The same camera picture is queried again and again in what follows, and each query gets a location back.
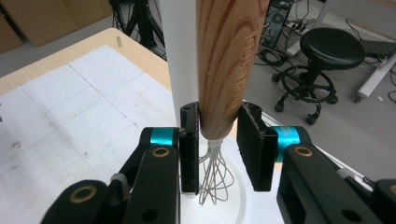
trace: cardboard box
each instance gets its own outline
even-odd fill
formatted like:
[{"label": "cardboard box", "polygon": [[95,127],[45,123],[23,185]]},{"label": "cardboard box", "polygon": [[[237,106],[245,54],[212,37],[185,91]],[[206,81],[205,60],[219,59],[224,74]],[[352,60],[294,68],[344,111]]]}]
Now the cardboard box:
[{"label": "cardboard box", "polygon": [[23,45],[8,22],[0,15],[0,53]]},{"label": "cardboard box", "polygon": [[0,4],[35,46],[111,15],[108,0],[0,0]]}]

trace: blue band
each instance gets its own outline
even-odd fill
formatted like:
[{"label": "blue band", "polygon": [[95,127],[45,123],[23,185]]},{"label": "blue band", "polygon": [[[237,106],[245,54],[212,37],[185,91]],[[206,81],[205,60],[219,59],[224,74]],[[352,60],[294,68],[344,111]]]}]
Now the blue band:
[{"label": "blue band", "polygon": [[278,134],[277,138],[277,158],[276,162],[283,161],[283,152],[286,150],[291,144],[299,144],[300,135],[297,133],[297,130],[293,126],[273,126],[275,131]]},{"label": "blue band", "polygon": [[174,128],[153,128],[150,143],[171,147],[173,145],[173,132]]}]

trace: black tripod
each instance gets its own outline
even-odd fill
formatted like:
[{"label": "black tripod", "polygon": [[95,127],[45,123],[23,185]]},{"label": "black tripod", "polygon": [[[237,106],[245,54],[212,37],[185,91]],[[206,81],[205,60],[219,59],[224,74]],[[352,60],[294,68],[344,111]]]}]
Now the black tripod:
[{"label": "black tripod", "polygon": [[132,0],[134,9],[128,22],[123,21],[122,12],[120,9],[120,0],[110,0],[113,7],[113,14],[117,27],[121,28],[122,32],[128,36],[132,35],[136,25],[138,26],[138,33],[140,34],[139,43],[147,49],[154,49],[157,43],[154,39],[154,34],[158,37],[161,44],[165,47],[163,39],[163,31],[158,23],[154,20],[149,9],[148,0]]}]

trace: rolling stool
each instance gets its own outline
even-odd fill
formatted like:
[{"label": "rolling stool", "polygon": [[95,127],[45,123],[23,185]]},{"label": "rolling stool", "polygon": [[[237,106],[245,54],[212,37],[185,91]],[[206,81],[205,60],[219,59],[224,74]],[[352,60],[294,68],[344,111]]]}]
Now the rolling stool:
[{"label": "rolling stool", "polygon": [[308,66],[293,66],[272,77],[274,82],[282,80],[286,90],[277,102],[275,111],[283,111],[284,102],[290,95],[296,100],[316,104],[316,112],[308,114],[306,119],[306,122],[312,125],[320,115],[320,103],[327,102],[331,105],[338,103],[334,85],[322,71],[356,67],[364,60],[365,52],[359,40],[353,35],[333,28],[316,28],[308,31],[300,40],[300,48],[308,58]]}]

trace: gray floor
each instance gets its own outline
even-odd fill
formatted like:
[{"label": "gray floor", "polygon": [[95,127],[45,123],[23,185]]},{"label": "gray floor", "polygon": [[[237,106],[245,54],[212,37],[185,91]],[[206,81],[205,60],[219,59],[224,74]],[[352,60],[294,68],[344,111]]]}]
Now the gray floor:
[{"label": "gray floor", "polygon": [[[0,77],[111,26],[109,17],[40,48],[25,41],[22,47],[0,54]],[[304,63],[304,56],[297,55],[294,60]],[[396,104],[388,98],[388,92],[395,91],[396,87],[386,76],[370,98],[358,104],[353,101],[356,91],[373,72],[373,68],[368,67],[362,64],[357,69],[330,73],[339,103],[323,104],[320,118],[313,126],[304,119],[314,112],[314,105],[289,99],[283,113],[275,112],[274,106],[284,91],[280,83],[271,81],[275,70],[269,66],[254,65],[246,100],[260,105],[265,113],[284,125],[305,127],[315,144],[363,175],[373,180],[396,178],[393,145]]]}]

